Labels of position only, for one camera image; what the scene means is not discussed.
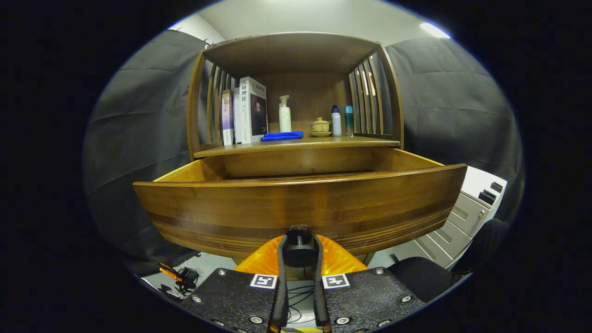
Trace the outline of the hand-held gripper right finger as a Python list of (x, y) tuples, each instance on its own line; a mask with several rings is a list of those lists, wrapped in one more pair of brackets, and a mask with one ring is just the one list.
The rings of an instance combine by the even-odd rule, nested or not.
[(314, 312), (326, 333), (380, 333), (425, 302), (387, 268), (368, 268), (334, 240), (316, 235)]

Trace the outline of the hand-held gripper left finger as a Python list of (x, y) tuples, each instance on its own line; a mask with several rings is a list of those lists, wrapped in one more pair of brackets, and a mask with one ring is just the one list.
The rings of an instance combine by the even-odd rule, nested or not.
[(180, 307), (213, 325), (214, 333), (278, 333), (287, 324), (283, 247), (269, 240), (234, 269), (215, 269)]

